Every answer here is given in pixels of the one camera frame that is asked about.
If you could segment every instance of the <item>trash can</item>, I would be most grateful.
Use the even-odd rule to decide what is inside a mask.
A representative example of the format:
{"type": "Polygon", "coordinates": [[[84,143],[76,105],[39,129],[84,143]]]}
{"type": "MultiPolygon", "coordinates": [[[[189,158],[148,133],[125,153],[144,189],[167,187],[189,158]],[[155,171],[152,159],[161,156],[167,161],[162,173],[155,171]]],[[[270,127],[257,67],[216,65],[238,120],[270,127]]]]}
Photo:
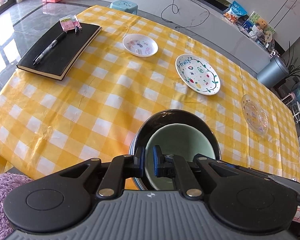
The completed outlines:
{"type": "Polygon", "coordinates": [[[257,74],[257,80],[270,89],[288,74],[289,71],[282,59],[273,57],[270,63],[257,74]]]}

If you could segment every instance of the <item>tablecloth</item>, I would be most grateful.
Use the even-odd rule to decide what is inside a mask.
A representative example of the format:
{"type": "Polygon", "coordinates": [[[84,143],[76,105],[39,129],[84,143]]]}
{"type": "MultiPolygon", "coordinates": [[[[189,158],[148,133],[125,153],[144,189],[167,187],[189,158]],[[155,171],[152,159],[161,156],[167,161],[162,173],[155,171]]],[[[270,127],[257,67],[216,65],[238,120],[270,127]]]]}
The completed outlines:
{"type": "MultiPolygon", "coordinates": [[[[135,133],[152,114],[177,108],[208,124],[223,160],[300,181],[291,112],[238,65],[139,16],[93,6],[78,17],[103,30],[62,81],[16,70],[0,92],[0,172],[11,163],[37,179],[92,157],[109,162],[128,153],[135,133]],[[147,58],[130,54],[122,44],[129,33],[153,38],[158,52],[147,58]],[[175,60],[185,53],[216,70],[221,81],[216,95],[198,94],[179,78],[175,60]],[[249,130],[241,109],[244,94],[255,96],[267,113],[264,137],[249,130]]],[[[131,180],[127,185],[135,188],[131,180]]]]}

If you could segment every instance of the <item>notebook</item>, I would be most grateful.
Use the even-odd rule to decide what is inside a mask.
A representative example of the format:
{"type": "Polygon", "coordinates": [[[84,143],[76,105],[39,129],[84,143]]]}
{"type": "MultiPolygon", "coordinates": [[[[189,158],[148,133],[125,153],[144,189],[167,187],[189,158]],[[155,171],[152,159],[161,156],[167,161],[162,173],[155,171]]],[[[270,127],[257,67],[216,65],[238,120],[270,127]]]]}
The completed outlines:
{"type": "Polygon", "coordinates": [[[68,31],[65,38],[58,42],[36,65],[33,60],[41,54],[62,32],[60,22],[53,25],[20,59],[17,68],[32,73],[62,80],[76,59],[101,31],[98,25],[80,23],[82,32],[68,31]]]}

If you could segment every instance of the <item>purple fluffy fabric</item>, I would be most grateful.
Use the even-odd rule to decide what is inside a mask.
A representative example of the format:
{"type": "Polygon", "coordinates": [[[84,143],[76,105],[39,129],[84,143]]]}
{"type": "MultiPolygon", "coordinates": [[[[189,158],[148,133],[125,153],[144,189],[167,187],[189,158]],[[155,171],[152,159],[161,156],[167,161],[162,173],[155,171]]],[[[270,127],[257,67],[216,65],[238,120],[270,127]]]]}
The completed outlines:
{"type": "Polygon", "coordinates": [[[11,173],[0,174],[0,240],[6,238],[13,231],[3,211],[4,199],[10,191],[31,181],[33,181],[33,179],[25,175],[11,173]]]}

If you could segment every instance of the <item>black bowl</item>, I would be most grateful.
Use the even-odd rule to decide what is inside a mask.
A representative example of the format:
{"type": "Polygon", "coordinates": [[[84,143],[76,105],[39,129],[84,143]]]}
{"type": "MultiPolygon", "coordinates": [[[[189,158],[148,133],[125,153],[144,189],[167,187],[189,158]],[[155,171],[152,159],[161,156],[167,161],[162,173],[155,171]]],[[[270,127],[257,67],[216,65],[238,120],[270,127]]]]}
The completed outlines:
{"type": "MultiPolygon", "coordinates": [[[[130,154],[134,155],[139,146],[146,148],[149,139],[158,129],[173,123],[187,124],[199,130],[211,143],[216,160],[221,159],[218,141],[209,126],[196,115],[179,109],[164,110],[151,116],[133,139],[130,145],[130,154]]],[[[145,175],[141,179],[134,178],[134,182],[141,190],[154,190],[145,175]]]]}

